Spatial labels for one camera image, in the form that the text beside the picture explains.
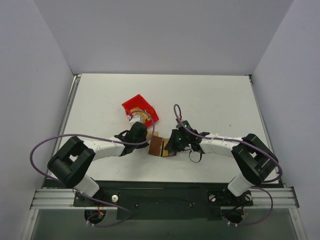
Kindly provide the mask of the red plastic bin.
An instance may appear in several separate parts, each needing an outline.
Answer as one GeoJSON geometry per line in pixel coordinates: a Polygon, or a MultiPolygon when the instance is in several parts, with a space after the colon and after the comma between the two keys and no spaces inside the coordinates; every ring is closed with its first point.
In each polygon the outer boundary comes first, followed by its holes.
{"type": "Polygon", "coordinates": [[[124,108],[126,115],[131,114],[130,110],[136,107],[140,108],[141,110],[146,110],[147,113],[150,115],[150,120],[144,123],[147,127],[150,127],[152,125],[152,120],[154,123],[156,123],[159,120],[159,116],[155,108],[149,102],[147,102],[147,100],[140,94],[137,94],[136,96],[125,101],[121,105],[124,108]]]}

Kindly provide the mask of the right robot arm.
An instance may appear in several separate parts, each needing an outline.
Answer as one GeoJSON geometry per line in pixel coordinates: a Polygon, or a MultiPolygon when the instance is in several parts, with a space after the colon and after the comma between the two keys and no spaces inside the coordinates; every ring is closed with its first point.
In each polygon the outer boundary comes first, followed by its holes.
{"type": "Polygon", "coordinates": [[[233,158],[239,169],[223,192],[224,201],[236,204],[242,194],[251,187],[260,186],[279,161],[270,149],[253,133],[245,137],[222,137],[209,132],[197,132],[184,120],[172,130],[168,143],[164,146],[170,152],[191,152],[216,154],[233,158]]]}

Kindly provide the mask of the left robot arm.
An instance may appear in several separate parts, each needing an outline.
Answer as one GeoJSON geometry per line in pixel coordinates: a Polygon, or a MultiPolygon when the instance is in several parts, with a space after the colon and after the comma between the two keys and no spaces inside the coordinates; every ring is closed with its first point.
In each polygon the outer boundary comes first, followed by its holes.
{"type": "Polygon", "coordinates": [[[49,160],[47,167],[65,187],[82,192],[90,205],[97,206],[103,200],[103,193],[98,183],[86,174],[91,163],[108,157],[123,157],[135,149],[147,147],[147,134],[147,126],[136,122],[110,141],[83,141],[72,136],[49,160]]]}

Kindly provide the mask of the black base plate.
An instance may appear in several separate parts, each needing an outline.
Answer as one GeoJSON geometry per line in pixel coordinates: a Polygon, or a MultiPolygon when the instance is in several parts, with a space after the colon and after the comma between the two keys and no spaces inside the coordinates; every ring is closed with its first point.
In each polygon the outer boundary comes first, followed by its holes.
{"type": "Polygon", "coordinates": [[[76,192],[75,207],[107,207],[112,196],[118,199],[117,220],[220,220],[223,208],[240,214],[241,207],[253,205],[249,190],[234,196],[226,183],[99,181],[94,201],[76,192]]]}

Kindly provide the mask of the brown leather card holder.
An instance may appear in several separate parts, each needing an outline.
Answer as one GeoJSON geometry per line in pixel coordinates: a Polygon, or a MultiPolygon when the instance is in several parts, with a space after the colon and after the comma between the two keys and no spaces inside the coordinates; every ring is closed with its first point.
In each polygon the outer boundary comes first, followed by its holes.
{"type": "Polygon", "coordinates": [[[162,139],[165,139],[165,138],[162,138],[159,136],[154,136],[154,135],[152,136],[150,143],[149,143],[149,150],[148,150],[149,155],[161,157],[160,151],[161,151],[162,139]]]}

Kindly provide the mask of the aluminium table frame rail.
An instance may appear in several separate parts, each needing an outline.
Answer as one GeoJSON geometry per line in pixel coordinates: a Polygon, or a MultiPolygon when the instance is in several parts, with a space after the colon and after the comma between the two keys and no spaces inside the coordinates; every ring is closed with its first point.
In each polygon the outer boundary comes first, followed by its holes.
{"type": "MultiPolygon", "coordinates": [[[[230,107],[231,110],[235,110],[236,107],[232,106],[233,101],[237,97],[244,97],[244,103],[248,104],[248,106],[241,109],[245,110],[247,114],[253,114],[251,122],[253,123],[254,130],[262,133],[262,129],[265,127],[248,76],[82,73],[74,76],[68,97],[67,109],[59,133],[64,133],[66,130],[79,130],[84,124],[109,123],[110,121],[107,122],[106,118],[106,110],[102,110],[100,114],[98,113],[98,107],[106,106],[107,110],[111,110],[111,107],[116,103],[119,104],[120,100],[127,100],[129,98],[120,96],[120,93],[125,94],[125,96],[131,96],[134,93],[146,94],[147,97],[150,97],[148,99],[151,100],[151,103],[155,104],[156,107],[160,107],[159,112],[164,114],[162,118],[169,116],[169,113],[164,112],[167,109],[165,104],[173,104],[175,100],[186,100],[187,105],[192,107],[203,103],[201,110],[204,110],[205,107],[209,107],[214,101],[218,101],[218,97],[222,97],[222,94],[235,94],[231,96],[231,100],[227,100],[226,106],[230,107]],[[163,102],[160,100],[160,90],[168,90],[169,96],[163,102]],[[195,90],[193,94],[200,94],[200,96],[196,96],[194,102],[189,99],[192,90],[195,90]],[[218,90],[217,96],[210,95],[212,94],[209,93],[210,90],[218,90]],[[93,105],[93,110],[90,114],[94,117],[101,116],[102,119],[88,120],[88,117],[86,117],[84,124],[76,124],[75,116],[80,111],[80,107],[95,104],[93,103],[94,100],[98,100],[98,103],[97,105],[93,105]]],[[[133,193],[137,193],[143,199],[147,197],[146,194],[153,194],[154,197],[167,194],[175,198],[180,193],[186,193],[187,197],[195,197],[196,200],[199,200],[198,196],[196,196],[200,194],[198,193],[199,191],[204,192],[204,200],[209,200],[207,190],[224,187],[225,185],[225,183],[163,181],[100,181],[99,183],[104,184],[106,190],[116,190],[116,188],[111,187],[117,187],[121,191],[133,190],[133,193]]],[[[293,187],[267,187],[266,190],[273,198],[274,209],[299,208],[298,199],[293,187]]],[[[267,193],[258,189],[252,189],[251,196],[253,197],[253,205],[249,206],[249,209],[267,209],[271,206],[271,200],[267,193]]],[[[94,205],[97,204],[95,201],[92,204],[80,201],[84,205],[76,206],[74,201],[77,197],[77,195],[74,195],[73,190],[69,188],[40,188],[35,191],[31,208],[97,208],[94,205]]]]}

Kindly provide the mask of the gold card magnetic stripe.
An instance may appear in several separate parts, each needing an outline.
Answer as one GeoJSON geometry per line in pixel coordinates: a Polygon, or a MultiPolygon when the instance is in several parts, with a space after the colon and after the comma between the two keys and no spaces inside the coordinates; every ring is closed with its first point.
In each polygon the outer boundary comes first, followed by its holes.
{"type": "Polygon", "coordinates": [[[160,147],[160,156],[161,157],[171,157],[174,155],[174,152],[173,151],[170,151],[170,150],[166,150],[165,147],[166,145],[168,144],[168,139],[166,138],[163,138],[162,141],[161,141],[161,147],[160,147]]]}

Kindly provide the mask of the gold card with chip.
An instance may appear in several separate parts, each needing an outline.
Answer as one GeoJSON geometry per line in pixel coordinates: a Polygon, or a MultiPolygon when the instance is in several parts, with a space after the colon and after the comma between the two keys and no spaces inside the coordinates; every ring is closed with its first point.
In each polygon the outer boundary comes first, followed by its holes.
{"type": "Polygon", "coordinates": [[[152,136],[159,136],[159,132],[157,130],[155,130],[154,132],[152,132],[151,130],[147,132],[147,135],[146,135],[146,139],[149,139],[151,138],[152,136]]]}

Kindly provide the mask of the gold cards in bin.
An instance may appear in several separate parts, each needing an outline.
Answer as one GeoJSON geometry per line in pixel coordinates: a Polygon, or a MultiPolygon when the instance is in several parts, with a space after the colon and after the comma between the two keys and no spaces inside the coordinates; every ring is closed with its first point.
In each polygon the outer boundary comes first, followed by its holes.
{"type": "Polygon", "coordinates": [[[146,123],[148,122],[151,118],[147,115],[146,110],[142,110],[139,107],[135,107],[130,110],[130,113],[132,115],[132,119],[136,118],[136,116],[139,116],[139,121],[141,123],[146,123]]]}

